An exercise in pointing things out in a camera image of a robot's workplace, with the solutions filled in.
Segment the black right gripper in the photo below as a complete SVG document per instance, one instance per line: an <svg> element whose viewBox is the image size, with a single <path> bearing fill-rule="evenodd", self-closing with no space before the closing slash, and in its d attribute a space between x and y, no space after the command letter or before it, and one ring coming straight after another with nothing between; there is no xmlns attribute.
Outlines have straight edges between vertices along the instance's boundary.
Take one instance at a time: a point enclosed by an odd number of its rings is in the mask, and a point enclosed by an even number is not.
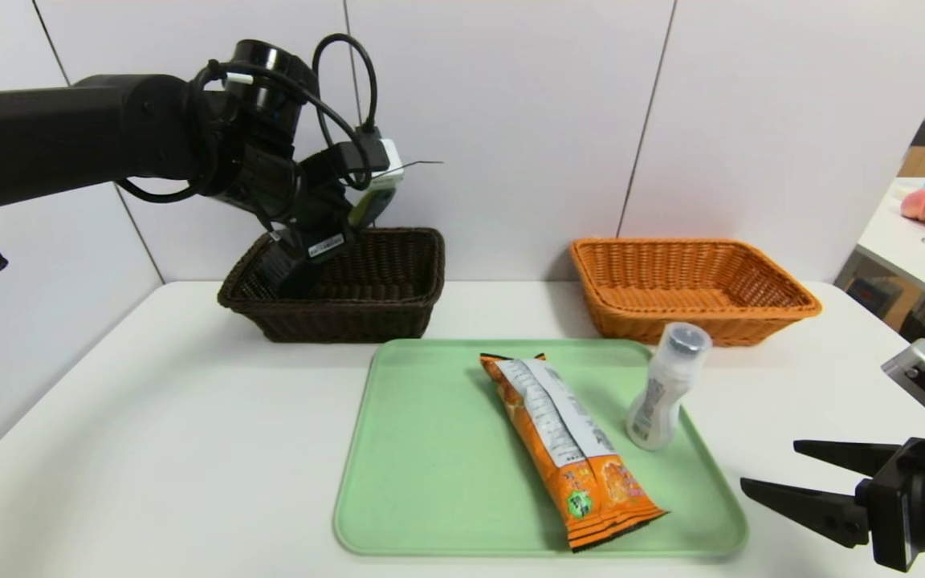
<svg viewBox="0 0 925 578"><path fill-rule="evenodd" d="M899 444L797 440L798 454L874 477L855 496L740 479L746 497L843 547L870 542L874 562L907 573L925 553L925 439Z"/></svg>

